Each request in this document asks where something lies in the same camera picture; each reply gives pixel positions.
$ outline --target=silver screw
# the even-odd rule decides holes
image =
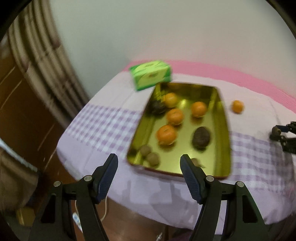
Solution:
[[[55,182],[54,182],[54,186],[55,186],[55,187],[58,187],[59,185],[61,185],[61,182],[60,182],[60,181],[55,181]]]
[[[244,183],[239,181],[239,182],[237,182],[237,185],[242,188],[244,186]]]
[[[212,182],[214,180],[214,178],[212,176],[207,176],[206,180],[208,180],[209,182]]]
[[[91,179],[92,179],[92,176],[91,175],[87,175],[87,176],[84,177],[84,180],[86,182],[89,182]]]

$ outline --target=yellow metal tray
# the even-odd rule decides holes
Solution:
[[[176,127],[178,138],[170,146],[160,146],[156,138],[157,130],[167,124],[165,113],[154,115],[149,103],[160,100],[163,95],[174,92],[179,99],[176,108],[183,110],[184,121]],[[208,106],[208,111],[202,118],[191,115],[191,104],[202,101]],[[192,146],[193,132],[200,126],[205,126],[211,134],[211,141],[205,150],[196,150]],[[153,167],[142,157],[139,149],[148,144],[152,151],[160,156],[160,164]],[[188,154],[190,158],[197,158],[204,166],[206,175],[224,179],[230,173],[231,148],[229,131],[225,117],[223,103],[215,87],[185,83],[157,84],[143,112],[142,118],[132,139],[127,153],[127,160],[132,165],[141,165],[145,169],[162,172],[173,176],[183,176],[180,169],[180,157]]]

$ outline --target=orange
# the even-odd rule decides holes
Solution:
[[[183,111],[180,109],[172,109],[170,110],[167,115],[167,120],[173,126],[180,125],[184,119]]]
[[[232,103],[232,111],[234,113],[240,114],[244,110],[244,103],[240,100],[235,100]]]
[[[202,117],[207,112],[207,106],[204,102],[195,102],[191,105],[191,113],[194,117]]]
[[[177,132],[172,126],[165,125],[159,128],[156,133],[156,137],[160,145],[170,145],[175,142]]]
[[[164,96],[165,106],[168,108],[174,108],[178,104],[178,97],[175,93],[168,93]]]

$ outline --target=white wall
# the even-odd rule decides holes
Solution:
[[[267,80],[296,97],[296,40],[265,0],[50,0],[92,97],[132,60],[188,60]]]

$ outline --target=checkered tablecloth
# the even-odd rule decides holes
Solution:
[[[124,160],[141,112],[87,104],[65,131],[101,152]],[[291,154],[278,143],[231,132],[232,170],[226,180],[241,180],[248,188],[288,194],[294,190]]]

